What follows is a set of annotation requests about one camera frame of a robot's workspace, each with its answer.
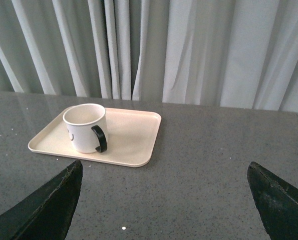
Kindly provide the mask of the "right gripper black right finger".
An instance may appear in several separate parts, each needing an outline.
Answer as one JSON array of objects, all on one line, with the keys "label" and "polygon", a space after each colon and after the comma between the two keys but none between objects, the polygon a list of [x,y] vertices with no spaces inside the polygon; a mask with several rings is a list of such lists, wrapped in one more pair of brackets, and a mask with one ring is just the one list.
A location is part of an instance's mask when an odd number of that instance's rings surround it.
[{"label": "right gripper black right finger", "polygon": [[251,162],[247,180],[265,231],[272,240],[298,240],[298,188]]}]

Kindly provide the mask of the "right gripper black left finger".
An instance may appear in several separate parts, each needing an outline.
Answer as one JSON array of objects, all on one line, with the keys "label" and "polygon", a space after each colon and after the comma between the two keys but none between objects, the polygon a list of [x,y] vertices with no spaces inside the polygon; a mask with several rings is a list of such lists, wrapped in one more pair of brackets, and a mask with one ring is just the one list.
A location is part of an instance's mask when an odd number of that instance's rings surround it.
[{"label": "right gripper black left finger", "polygon": [[83,166],[67,166],[0,215],[0,240],[63,240],[79,200]]}]

